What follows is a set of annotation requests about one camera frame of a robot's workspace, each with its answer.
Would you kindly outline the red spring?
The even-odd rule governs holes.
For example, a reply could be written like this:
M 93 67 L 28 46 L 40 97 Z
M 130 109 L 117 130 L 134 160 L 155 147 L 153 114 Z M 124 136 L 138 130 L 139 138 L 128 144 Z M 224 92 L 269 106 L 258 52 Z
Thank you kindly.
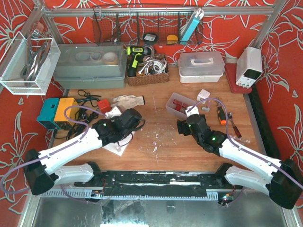
M 175 110 L 179 112 L 184 112 L 189 107 L 189 104 L 181 102 L 177 99 L 173 100 L 173 104 L 175 105 Z

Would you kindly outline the beige work glove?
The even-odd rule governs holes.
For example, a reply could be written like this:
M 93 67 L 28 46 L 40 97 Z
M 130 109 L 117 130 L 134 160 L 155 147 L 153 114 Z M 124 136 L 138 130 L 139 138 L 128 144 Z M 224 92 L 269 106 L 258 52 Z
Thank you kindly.
M 111 107 L 114 108 L 115 106 L 123 108 L 123 109 L 130 109 L 134 108 L 137 105 L 145 105 L 144 96 L 134 96 L 134 95 L 122 95 L 112 99 L 113 104 Z

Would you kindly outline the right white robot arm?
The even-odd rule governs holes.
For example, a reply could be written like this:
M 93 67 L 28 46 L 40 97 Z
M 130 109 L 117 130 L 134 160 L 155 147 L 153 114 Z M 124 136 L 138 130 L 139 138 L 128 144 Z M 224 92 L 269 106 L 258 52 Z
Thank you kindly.
M 291 210 L 303 192 L 303 176 L 291 159 L 281 161 L 262 155 L 221 131 L 211 130 L 203 114 L 177 120 L 179 134 L 191 135 L 206 152 L 230 159 L 244 169 L 224 163 L 218 169 L 220 178 L 229 184 L 262 192 L 282 208 Z

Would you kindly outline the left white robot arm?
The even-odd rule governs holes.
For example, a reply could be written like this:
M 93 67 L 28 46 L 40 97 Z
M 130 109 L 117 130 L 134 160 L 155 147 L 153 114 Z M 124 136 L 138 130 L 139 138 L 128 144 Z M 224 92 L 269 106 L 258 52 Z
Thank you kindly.
M 119 144 L 145 124 L 141 114 L 135 109 L 127 109 L 120 116 L 100 119 L 77 137 L 56 147 L 26 152 L 24 174 L 33 195 L 40 195 L 55 185 L 81 182 L 87 183 L 100 171 L 94 162 L 80 166 L 67 166 L 66 163 L 92 150 Z

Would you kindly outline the translucent plastic spring box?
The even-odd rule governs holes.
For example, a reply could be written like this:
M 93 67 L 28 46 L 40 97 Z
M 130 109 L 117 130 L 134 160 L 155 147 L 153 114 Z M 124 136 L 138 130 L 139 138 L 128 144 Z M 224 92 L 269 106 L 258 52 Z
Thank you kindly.
M 166 103 L 166 110 L 168 113 L 174 115 L 175 117 L 185 120 L 187 118 L 185 110 L 189 106 L 193 106 L 195 103 L 196 101 L 192 99 L 189 99 L 178 93 L 172 93 L 171 97 Z

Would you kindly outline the red cube adapter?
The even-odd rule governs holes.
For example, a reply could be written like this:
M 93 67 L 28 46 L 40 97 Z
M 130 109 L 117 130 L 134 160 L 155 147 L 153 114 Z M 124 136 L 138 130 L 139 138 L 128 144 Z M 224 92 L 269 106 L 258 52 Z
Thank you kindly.
M 102 100 L 98 101 L 97 105 L 98 105 L 100 112 L 102 112 L 104 114 L 111 111 L 111 109 L 112 109 L 111 105 L 107 99 L 102 99 Z

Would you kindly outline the white cube power adapter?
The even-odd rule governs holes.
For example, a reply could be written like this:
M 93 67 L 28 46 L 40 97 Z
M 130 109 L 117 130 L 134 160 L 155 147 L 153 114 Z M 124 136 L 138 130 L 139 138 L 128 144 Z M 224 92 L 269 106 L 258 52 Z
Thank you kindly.
M 204 100 L 204 99 L 208 98 L 209 96 L 210 96 L 210 92 L 206 91 L 205 89 L 202 89 L 202 90 L 198 93 L 198 95 L 197 95 L 197 97 L 196 97 L 196 100 L 197 100 L 197 101 L 201 101 L 201 100 Z

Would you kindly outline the white plastic storage case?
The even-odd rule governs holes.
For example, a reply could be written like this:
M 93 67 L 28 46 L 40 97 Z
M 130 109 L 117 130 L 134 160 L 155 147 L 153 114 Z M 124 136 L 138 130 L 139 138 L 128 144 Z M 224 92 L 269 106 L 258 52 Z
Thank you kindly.
M 225 72 L 220 52 L 185 52 L 178 60 L 181 83 L 218 82 Z

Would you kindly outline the teal and yellow device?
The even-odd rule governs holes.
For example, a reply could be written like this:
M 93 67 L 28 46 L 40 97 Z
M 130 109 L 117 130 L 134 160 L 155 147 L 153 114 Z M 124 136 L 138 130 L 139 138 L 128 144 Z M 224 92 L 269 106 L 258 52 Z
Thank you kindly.
M 49 130 L 64 130 L 69 131 L 74 125 L 74 122 L 65 118 L 64 110 L 73 105 L 78 105 L 74 98 L 48 98 L 44 101 L 37 122 Z

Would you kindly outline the red mat under supply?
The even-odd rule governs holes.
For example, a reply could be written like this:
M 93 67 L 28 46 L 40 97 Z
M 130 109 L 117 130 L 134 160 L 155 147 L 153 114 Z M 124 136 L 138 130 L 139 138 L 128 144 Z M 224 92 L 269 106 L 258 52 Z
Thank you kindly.
M 231 92 L 234 94 L 249 94 L 252 88 L 243 88 L 236 85 L 236 63 L 225 63 L 225 74 L 229 83 Z

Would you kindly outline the grey green plastic toolbox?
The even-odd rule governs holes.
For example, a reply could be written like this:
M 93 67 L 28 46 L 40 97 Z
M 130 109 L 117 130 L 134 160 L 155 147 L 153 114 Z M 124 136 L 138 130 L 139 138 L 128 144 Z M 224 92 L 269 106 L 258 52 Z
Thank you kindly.
M 53 78 L 64 89 L 125 87 L 127 55 L 122 45 L 60 44 Z

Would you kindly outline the woven wicker basket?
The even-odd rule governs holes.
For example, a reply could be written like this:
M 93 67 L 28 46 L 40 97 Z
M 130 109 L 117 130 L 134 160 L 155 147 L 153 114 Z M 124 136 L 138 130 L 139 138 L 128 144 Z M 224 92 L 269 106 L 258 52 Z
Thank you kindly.
M 141 86 L 169 82 L 168 61 L 165 54 L 157 54 L 153 60 L 144 57 L 134 77 L 126 76 L 128 85 Z

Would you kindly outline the white bench power supply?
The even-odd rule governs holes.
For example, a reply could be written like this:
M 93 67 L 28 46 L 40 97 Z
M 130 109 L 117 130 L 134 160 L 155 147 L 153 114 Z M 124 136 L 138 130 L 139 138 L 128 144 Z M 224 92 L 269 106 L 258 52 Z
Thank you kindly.
M 262 74 L 261 50 L 246 47 L 236 63 L 236 85 L 250 88 Z

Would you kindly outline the yellow tape measure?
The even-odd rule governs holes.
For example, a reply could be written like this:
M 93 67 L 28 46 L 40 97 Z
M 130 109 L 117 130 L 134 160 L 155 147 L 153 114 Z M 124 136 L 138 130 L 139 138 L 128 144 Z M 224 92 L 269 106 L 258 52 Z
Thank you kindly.
M 168 35 L 167 36 L 167 45 L 175 45 L 178 43 L 177 35 Z

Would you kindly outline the blue white power strip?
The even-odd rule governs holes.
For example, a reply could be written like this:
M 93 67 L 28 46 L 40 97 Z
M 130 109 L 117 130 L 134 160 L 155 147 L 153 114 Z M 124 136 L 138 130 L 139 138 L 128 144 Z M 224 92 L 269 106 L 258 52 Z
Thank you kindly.
M 199 22 L 204 17 L 204 10 L 202 8 L 195 8 L 190 19 L 186 22 L 184 26 L 180 29 L 180 43 L 185 45 L 190 39 L 191 35 L 195 31 Z

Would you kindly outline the white peg base plate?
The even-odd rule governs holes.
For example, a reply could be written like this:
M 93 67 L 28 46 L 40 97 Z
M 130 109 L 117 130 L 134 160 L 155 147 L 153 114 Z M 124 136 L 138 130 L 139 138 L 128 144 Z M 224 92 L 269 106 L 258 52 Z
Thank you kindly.
M 106 149 L 107 151 L 112 152 L 113 154 L 122 156 L 128 144 L 132 141 L 133 137 L 134 137 L 134 132 L 131 132 L 131 134 L 128 135 L 125 139 L 116 143 L 109 143 L 103 148 Z

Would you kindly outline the metal T bracket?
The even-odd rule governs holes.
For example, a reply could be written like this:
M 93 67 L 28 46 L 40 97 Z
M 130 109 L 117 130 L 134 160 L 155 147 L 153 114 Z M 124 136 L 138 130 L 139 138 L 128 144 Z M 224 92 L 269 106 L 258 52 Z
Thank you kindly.
M 203 110 L 203 111 L 206 111 L 206 112 L 209 112 L 210 109 L 211 109 L 211 101 L 208 101 L 208 102 L 207 102 L 207 105 L 204 106 L 204 107 L 202 107 L 202 110 Z

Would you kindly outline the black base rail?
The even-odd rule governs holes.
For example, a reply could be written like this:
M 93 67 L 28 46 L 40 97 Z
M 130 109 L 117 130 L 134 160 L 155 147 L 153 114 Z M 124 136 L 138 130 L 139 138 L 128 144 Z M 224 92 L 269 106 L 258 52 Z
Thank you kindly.
M 76 182 L 76 187 L 103 187 L 109 196 L 204 197 L 208 190 L 240 189 L 214 172 L 102 171 L 88 183 Z

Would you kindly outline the yellow green cordless drill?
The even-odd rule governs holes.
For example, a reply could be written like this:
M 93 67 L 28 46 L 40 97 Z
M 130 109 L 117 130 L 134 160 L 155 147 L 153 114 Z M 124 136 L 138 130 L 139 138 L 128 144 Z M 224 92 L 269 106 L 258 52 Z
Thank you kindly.
M 151 55 L 152 48 L 150 46 L 128 46 L 126 54 L 131 57 L 128 64 L 127 75 L 128 77 L 135 77 L 139 63 L 142 63 L 146 55 Z

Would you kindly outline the clear acrylic wall bin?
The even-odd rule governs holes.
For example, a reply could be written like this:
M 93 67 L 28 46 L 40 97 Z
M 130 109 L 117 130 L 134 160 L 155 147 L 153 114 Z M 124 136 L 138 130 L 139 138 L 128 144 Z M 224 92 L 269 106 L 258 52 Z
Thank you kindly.
M 45 96 L 61 51 L 53 38 L 28 41 L 20 32 L 0 60 L 0 83 L 13 95 Z

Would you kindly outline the aluminium frame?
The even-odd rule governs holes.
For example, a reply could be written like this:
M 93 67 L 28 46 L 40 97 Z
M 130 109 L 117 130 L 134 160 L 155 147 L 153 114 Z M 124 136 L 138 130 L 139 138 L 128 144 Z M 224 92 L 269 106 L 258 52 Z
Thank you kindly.
M 185 45 L 180 29 L 195 8 L 204 17 Z M 294 3 L 283 0 L 3 0 L 0 3 L 0 58 L 18 32 L 28 32 L 39 21 L 39 36 L 58 44 L 142 44 L 143 34 L 155 32 L 154 47 L 175 64 L 185 52 L 220 52 L 239 58 L 246 47 L 262 52 L 266 69 L 274 71 L 282 47 L 296 39 L 291 21 Z M 167 36 L 178 43 L 167 45 Z

